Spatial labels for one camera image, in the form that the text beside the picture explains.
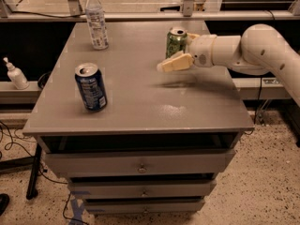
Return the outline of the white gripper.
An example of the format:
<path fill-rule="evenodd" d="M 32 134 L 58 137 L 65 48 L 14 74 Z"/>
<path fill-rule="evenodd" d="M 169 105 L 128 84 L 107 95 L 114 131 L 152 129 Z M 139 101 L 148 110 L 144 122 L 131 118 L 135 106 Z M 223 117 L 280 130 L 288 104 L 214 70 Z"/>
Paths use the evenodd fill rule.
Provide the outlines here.
<path fill-rule="evenodd" d="M 198 35 L 187 33 L 188 52 L 176 52 L 170 58 L 163 60 L 157 65 L 159 72 L 171 72 L 177 70 L 189 69 L 193 62 L 196 67 L 210 68 L 213 66 L 212 53 L 216 35 Z"/>

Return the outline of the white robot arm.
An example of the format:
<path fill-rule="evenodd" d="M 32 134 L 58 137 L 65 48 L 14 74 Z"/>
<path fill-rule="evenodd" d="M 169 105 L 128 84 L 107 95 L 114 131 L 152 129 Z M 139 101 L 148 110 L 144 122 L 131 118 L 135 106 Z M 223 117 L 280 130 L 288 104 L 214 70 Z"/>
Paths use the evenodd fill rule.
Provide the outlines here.
<path fill-rule="evenodd" d="M 300 54 L 285 38 L 267 24 L 254 24 L 241 36 L 187 36 L 182 52 L 157 65 L 160 72 L 223 66 L 247 75 L 275 75 L 300 106 Z"/>

